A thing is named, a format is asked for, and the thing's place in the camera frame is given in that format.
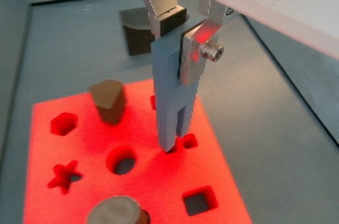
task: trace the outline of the gray floor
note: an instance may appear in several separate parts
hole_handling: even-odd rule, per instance
[[[182,0],[195,10],[198,0]],[[2,175],[0,223],[22,223],[31,109],[115,78],[151,77],[150,55],[130,57],[118,10],[141,0],[83,0],[34,8]],[[199,94],[254,223],[338,223],[339,153],[245,20],[222,32]]]

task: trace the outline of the red foam board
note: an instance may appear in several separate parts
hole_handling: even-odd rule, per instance
[[[253,223],[199,99],[190,135],[171,153],[158,146],[153,81],[125,85],[119,125],[105,124],[89,93],[35,105],[27,182],[27,224],[86,223],[105,199],[129,195],[153,224]],[[127,174],[115,163],[134,158]],[[70,176],[82,177],[71,182]],[[205,194],[209,210],[190,216],[187,199]]]

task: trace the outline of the screw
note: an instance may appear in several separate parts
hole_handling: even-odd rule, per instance
[[[227,15],[233,15],[234,12],[235,12],[235,10],[230,7],[230,8],[227,9]]]
[[[225,47],[214,40],[207,40],[201,45],[201,55],[210,61],[218,61],[225,53]]]

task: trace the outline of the square hole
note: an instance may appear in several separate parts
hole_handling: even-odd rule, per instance
[[[218,207],[214,189],[206,186],[183,194],[186,210],[190,216],[207,212]]]

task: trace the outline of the metal bracket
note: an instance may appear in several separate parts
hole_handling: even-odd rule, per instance
[[[177,0],[143,0],[149,9],[153,34],[159,39],[187,20],[187,10]]]
[[[207,20],[183,36],[181,81],[190,85],[205,73],[206,61],[218,61],[225,48],[217,43],[215,35],[225,24],[238,15],[233,8],[215,0],[201,0],[201,12]]]

